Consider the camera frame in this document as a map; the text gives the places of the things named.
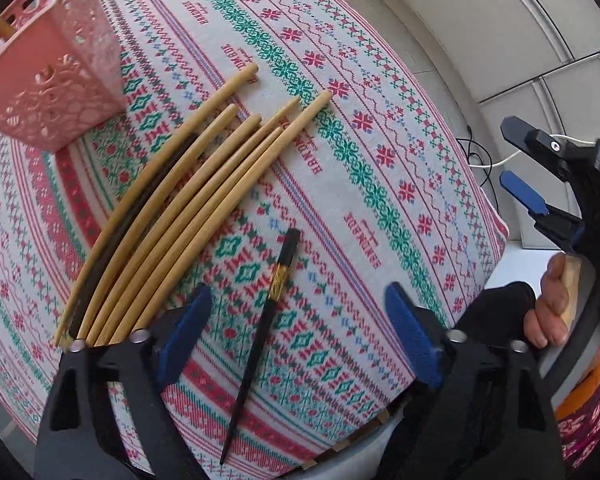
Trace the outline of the orange patterned sleeve forearm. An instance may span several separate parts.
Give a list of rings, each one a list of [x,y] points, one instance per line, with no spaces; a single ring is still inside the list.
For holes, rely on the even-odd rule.
[[[600,362],[555,412],[567,479],[600,479]]]

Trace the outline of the person's right hand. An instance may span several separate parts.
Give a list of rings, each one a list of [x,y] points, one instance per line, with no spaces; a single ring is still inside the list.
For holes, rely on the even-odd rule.
[[[562,319],[568,302],[568,292],[562,284],[565,265],[566,255],[561,252],[550,258],[541,280],[541,296],[524,316],[524,336],[535,348],[544,349],[548,344],[561,346],[567,340],[568,328]],[[590,374],[598,364],[600,346],[583,375]]]

